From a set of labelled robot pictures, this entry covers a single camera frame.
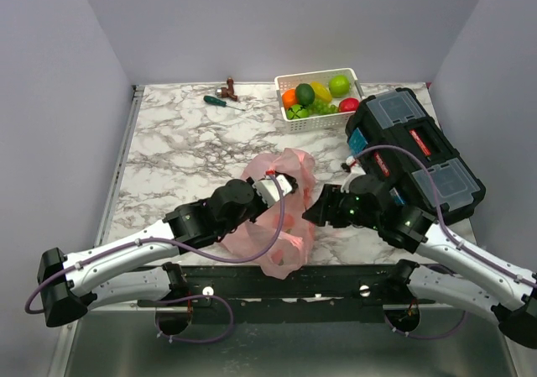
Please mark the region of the pink plastic bag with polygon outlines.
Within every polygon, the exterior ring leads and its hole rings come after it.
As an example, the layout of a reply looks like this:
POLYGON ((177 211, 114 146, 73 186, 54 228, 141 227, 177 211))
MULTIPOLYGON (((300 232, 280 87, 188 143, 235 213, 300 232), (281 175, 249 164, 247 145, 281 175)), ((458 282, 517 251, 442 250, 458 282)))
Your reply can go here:
MULTIPOLYGON (((315 228, 302 214, 312 203, 311 193, 316 184, 314 167, 315 160, 309 153, 286 148, 281 154, 255 156, 242 172, 242 179, 251 177, 257 181, 268 170, 274 170, 294 177, 298 184, 296 192, 284 199, 284 222, 278 239, 264 256, 255 260, 267 276, 283 280, 307 263, 314 245, 315 228)), ((227 235, 222 245, 238 258, 250 257, 268 246, 278 221, 279 205, 275 205, 255 223, 244 223, 235 233, 227 235)))

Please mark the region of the green fruit with black trim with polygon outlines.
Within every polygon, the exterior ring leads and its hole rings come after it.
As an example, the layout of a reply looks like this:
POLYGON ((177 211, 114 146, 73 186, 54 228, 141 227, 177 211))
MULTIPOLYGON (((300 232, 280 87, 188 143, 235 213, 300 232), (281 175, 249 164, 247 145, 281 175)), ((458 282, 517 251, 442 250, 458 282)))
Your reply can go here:
POLYGON ((290 106, 286 109, 285 113, 288 120, 304 119, 310 116, 310 110, 308 107, 300 104, 290 106))

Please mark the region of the orange fake orange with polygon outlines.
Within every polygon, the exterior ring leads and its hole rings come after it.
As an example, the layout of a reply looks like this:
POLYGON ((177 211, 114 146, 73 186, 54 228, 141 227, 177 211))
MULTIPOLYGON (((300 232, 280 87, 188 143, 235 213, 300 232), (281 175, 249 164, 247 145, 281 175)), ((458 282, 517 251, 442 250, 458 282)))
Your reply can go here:
POLYGON ((298 99, 295 94, 295 89, 289 89, 281 96, 284 109, 288 110, 290 107, 298 104, 298 99))

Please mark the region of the red fake apple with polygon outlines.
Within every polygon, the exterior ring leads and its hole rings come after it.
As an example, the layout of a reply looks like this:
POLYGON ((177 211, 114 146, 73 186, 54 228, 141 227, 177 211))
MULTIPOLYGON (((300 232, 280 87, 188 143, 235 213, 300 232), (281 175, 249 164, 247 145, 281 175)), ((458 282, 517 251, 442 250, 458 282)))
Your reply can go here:
POLYGON ((339 113, 351 113, 357 111, 360 101, 354 97, 348 97, 340 101, 338 105, 339 113))

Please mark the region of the dark green fake fruit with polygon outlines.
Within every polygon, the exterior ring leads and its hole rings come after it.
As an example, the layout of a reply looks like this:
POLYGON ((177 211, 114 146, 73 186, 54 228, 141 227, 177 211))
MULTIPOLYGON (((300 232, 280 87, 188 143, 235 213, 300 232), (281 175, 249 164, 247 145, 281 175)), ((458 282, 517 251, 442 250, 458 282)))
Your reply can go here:
POLYGON ((315 100, 315 92, 310 84, 300 83, 295 88, 295 97, 300 105, 309 106, 315 100))

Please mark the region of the yellow fake lemon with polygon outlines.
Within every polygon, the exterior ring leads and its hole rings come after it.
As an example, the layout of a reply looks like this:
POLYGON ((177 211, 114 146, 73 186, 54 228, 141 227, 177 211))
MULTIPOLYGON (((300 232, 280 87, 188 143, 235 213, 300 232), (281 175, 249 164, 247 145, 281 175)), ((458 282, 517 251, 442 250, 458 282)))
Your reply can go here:
POLYGON ((331 102, 332 101, 332 95, 330 91, 321 83, 318 81, 312 81, 310 83, 311 88, 313 89, 313 92, 315 93, 315 98, 322 100, 323 102, 331 102))

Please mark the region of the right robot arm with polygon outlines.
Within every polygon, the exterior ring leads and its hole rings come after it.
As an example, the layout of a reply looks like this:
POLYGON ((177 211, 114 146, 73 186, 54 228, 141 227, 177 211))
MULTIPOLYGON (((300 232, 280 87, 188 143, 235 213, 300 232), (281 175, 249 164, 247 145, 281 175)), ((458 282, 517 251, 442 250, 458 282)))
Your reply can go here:
POLYGON ((324 185, 303 218, 318 227, 372 229, 388 245, 451 270, 442 275, 405 263, 401 274, 386 282, 392 301, 414 296, 457 307, 490 321, 512 341, 536 347, 536 273, 468 242, 418 207, 397 205, 375 176, 324 185))

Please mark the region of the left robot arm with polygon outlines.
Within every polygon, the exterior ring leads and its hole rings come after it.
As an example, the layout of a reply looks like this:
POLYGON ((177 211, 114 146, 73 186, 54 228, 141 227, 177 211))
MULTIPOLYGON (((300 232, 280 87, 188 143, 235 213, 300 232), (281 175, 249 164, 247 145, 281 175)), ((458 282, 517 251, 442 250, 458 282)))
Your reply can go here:
POLYGON ((47 327, 59 327, 85 316, 92 306, 142 299, 169 306, 185 299, 186 286, 174 276, 148 278, 146 288, 117 288, 119 277, 159 259, 175 257, 220 243, 246 221, 274 205, 282 207, 293 188, 280 176, 259 181, 233 179, 211 196, 178 206, 144 230, 106 246, 66 254, 58 248, 42 253, 33 297, 47 327))

